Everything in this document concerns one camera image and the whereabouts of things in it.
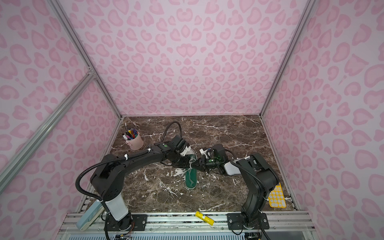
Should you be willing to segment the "white shoelace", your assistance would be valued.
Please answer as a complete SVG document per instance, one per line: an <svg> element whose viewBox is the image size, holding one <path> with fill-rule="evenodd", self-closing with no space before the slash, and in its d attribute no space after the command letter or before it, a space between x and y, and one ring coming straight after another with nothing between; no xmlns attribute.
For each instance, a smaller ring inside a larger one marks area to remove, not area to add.
<svg viewBox="0 0 384 240"><path fill-rule="evenodd" d="M174 177L185 174L187 174L187 177L196 177L197 170L192 168L192 165L196 160L196 157L193 155L180 158L179 161L173 164L173 167L176 168Z"/></svg>

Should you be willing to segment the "green canvas sneaker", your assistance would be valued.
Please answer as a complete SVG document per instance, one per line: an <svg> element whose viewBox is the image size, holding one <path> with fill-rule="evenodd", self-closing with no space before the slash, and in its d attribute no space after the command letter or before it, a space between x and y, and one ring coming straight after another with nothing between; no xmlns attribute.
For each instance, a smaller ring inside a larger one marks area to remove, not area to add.
<svg viewBox="0 0 384 240"><path fill-rule="evenodd" d="M187 174L185 174L185 184L186 184L186 187L188 189L190 189L190 190L194 189L197 186L197 175L196 175L196 177L191 178L191 177L187 177Z"/></svg>

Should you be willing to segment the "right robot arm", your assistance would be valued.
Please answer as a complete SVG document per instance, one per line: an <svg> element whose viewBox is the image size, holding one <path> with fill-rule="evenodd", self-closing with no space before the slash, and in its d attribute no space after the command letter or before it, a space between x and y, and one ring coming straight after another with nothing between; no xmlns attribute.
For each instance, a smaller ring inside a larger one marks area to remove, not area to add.
<svg viewBox="0 0 384 240"><path fill-rule="evenodd" d="M201 172L213 170L223 176L241 175L248 188L248 196L241 207L240 216L236 220L229 219L229 229L261 229L266 219L263 209L272 190L280 183L275 170L259 153L252 153L238 158L223 145L214 145L201 149L201 157L191 163L191 167Z"/></svg>

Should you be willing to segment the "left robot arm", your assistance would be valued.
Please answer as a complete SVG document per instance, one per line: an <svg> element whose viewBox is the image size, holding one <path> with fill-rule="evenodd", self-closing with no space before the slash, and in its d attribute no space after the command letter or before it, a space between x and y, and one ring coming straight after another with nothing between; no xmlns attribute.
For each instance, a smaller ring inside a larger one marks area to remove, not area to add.
<svg viewBox="0 0 384 240"><path fill-rule="evenodd" d="M190 144L177 135L171 141L158 142L137 153L124 156L107 155L96 167L91 184L101 197L100 202L115 221L126 219L130 211L123 199L125 178L147 165L170 161L171 166L187 169L197 158Z"/></svg>

